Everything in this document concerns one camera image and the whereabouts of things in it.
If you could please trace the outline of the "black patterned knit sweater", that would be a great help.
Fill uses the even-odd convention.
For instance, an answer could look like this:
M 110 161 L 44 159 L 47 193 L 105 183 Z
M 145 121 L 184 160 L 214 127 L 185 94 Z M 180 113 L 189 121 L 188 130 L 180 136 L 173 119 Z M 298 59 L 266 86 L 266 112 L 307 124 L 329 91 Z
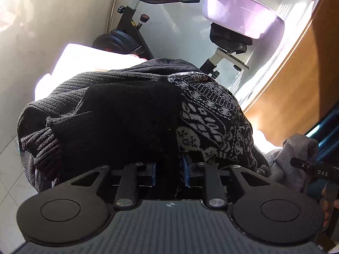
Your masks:
M 270 174 L 233 94 L 183 60 L 78 74 L 27 104 L 17 134 L 25 176 L 38 192 L 102 165 L 155 163 L 174 180 L 182 154 Z

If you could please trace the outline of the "wooden board panel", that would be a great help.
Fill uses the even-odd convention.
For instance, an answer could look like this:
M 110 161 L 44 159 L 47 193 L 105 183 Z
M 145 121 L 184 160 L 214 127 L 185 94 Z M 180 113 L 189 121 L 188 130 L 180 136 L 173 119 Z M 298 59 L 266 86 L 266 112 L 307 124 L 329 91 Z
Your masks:
M 274 145 L 304 134 L 338 103 L 338 0 L 320 0 L 273 78 L 245 109 Z

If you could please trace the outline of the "white folded bedding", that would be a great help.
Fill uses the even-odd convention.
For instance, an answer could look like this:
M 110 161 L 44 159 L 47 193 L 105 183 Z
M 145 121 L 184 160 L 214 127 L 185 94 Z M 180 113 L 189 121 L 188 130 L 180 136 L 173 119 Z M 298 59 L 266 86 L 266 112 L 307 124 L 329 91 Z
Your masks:
M 45 74 L 35 88 L 35 101 L 46 98 L 57 86 L 84 72 L 107 72 L 131 68 L 146 62 L 134 54 L 119 54 L 87 47 L 68 44 L 53 71 Z

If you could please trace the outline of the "black exercise bike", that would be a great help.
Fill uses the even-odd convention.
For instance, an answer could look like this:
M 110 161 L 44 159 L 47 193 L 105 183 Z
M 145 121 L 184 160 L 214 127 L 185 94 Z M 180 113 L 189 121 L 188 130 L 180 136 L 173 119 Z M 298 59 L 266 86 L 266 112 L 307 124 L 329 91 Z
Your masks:
M 223 60 L 239 72 L 249 70 L 237 55 L 247 51 L 252 39 L 207 20 L 202 0 L 124 1 L 128 4 L 111 7 L 117 26 L 98 36 L 93 48 L 148 60 L 181 58 L 212 77 L 219 75 Z

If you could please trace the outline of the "purple plastic basin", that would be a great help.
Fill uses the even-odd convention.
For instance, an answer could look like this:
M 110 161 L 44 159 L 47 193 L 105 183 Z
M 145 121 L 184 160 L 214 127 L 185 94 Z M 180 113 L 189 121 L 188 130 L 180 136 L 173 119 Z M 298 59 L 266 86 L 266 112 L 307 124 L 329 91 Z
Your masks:
M 263 38 L 271 28 L 284 30 L 276 11 L 257 0 L 202 0 L 209 21 L 252 39 Z

